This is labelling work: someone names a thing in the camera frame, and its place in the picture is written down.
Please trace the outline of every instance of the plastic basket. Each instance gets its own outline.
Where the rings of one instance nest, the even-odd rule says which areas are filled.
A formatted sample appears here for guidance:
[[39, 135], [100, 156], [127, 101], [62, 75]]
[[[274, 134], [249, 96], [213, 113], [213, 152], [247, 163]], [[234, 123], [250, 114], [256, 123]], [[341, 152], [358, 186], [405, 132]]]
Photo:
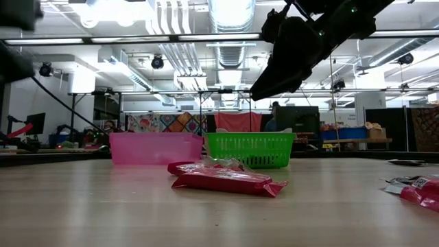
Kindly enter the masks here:
[[208, 133], [213, 158], [235, 158], [250, 168], [280, 168], [289, 163], [296, 134]]
[[115, 165], [167, 165], [198, 161], [203, 139], [192, 133], [113, 133], [111, 156]]

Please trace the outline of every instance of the computer monitor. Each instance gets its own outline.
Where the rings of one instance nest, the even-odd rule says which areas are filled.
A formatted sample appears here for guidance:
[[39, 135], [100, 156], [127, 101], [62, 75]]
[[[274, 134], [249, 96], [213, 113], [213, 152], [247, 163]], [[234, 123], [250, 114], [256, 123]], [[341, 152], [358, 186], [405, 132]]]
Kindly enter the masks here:
[[31, 130], [26, 132], [26, 135], [42, 134], [44, 132], [44, 121], [46, 113], [40, 113], [27, 116], [26, 122], [32, 123], [34, 126]]
[[318, 133], [320, 129], [318, 106], [278, 106], [276, 125], [278, 131], [292, 128], [293, 132]]

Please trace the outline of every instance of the cardboard box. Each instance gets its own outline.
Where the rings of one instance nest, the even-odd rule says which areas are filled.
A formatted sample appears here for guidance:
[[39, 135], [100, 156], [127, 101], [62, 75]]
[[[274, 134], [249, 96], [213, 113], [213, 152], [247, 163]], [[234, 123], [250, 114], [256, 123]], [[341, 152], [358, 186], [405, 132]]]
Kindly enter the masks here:
[[369, 139], [386, 139], [385, 128], [371, 128], [368, 130]]

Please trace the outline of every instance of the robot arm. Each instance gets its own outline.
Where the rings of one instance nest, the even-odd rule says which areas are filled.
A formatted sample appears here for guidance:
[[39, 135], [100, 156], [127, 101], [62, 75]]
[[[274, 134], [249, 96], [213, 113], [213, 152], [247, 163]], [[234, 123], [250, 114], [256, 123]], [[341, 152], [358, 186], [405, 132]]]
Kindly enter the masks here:
[[[274, 43], [267, 68], [250, 92], [253, 100], [295, 92], [312, 69], [351, 36], [367, 38], [376, 31], [375, 16], [394, 0], [286, 0], [306, 18], [285, 18], [271, 11], [262, 28]], [[313, 20], [312, 14], [322, 14]]]

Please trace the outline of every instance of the wooden table surface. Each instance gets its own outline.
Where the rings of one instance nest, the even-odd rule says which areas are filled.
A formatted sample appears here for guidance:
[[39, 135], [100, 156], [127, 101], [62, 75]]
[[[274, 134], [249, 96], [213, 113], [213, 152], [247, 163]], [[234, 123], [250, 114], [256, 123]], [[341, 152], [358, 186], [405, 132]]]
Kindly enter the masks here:
[[0, 246], [437, 246], [439, 213], [380, 178], [439, 174], [384, 161], [297, 159], [263, 173], [278, 198], [171, 189], [165, 167], [75, 161], [0, 169]]

